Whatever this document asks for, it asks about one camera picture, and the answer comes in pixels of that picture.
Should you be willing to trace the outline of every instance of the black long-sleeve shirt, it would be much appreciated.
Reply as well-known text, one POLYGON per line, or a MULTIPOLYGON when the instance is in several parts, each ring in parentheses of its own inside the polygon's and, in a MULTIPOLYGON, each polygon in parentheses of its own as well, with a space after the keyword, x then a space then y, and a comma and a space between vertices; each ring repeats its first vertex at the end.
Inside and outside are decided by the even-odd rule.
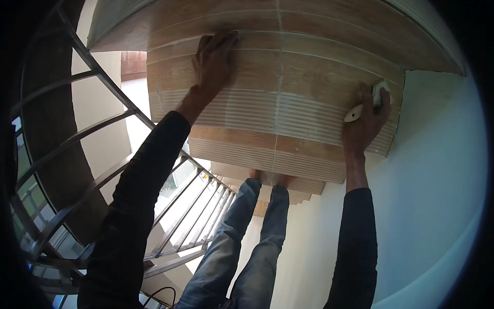
MULTIPOLYGON (((122 172, 81 282, 80 309, 142 308, 138 297, 154 204, 189 132, 181 114, 168 113, 122 172)), ((345 196, 333 284, 324 308, 370 308, 376 262, 371 192, 356 189, 345 196)))

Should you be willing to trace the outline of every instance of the hand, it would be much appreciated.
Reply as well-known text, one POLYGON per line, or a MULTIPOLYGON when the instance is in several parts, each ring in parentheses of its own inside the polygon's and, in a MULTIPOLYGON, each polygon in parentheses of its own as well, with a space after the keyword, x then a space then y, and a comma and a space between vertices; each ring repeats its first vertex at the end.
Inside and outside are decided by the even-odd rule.
POLYGON ((382 107, 374 114, 374 104, 371 88, 365 83, 361 84, 362 113, 360 118, 343 125, 342 141, 346 158, 363 158, 364 151, 381 131, 386 123, 391 111, 389 92, 384 88, 380 89, 382 107))
POLYGON ((223 89, 232 74, 230 50, 237 41, 235 31, 222 31, 214 36, 203 36, 192 63, 196 71, 196 87, 210 103, 223 89))

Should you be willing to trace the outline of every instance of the jeans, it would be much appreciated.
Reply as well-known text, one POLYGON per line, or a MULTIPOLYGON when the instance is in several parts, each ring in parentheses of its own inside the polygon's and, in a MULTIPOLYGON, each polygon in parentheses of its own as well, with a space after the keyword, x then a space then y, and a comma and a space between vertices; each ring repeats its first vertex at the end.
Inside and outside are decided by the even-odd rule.
POLYGON ((226 298, 237 271, 241 241, 254 213, 260 189, 259 179, 249 178, 242 184, 175 309, 269 308, 276 263, 287 230, 288 191, 279 184, 271 191, 260 242, 235 281, 230 299, 226 298))

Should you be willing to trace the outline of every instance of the foot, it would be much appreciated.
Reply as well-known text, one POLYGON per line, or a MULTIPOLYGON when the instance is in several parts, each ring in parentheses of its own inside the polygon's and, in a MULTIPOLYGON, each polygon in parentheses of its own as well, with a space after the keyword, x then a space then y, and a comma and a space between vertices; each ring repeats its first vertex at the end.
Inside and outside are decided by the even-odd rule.
POLYGON ((285 188, 288 188, 296 179, 297 177, 295 176, 281 175, 277 184, 284 185, 285 188))
POLYGON ((249 178, 255 178, 255 179, 261 179, 261 171, 260 170, 251 169, 248 172, 248 177, 249 178))

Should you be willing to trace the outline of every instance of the sponge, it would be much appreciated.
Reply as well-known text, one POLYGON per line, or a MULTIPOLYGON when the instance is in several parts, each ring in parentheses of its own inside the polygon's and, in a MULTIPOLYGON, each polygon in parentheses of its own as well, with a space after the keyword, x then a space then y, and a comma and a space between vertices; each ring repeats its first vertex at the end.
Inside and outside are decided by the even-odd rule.
MULTIPOLYGON (((372 97, 374 99, 374 107, 381 107, 381 88, 384 88, 386 91, 389 90, 388 83, 385 80, 380 81, 379 83, 372 86, 372 97)), ((393 104, 393 97, 390 95, 391 104, 393 104)), ((352 108, 348 114, 346 114, 344 121, 352 122, 360 118, 360 114, 362 113, 362 104, 355 106, 352 108)))

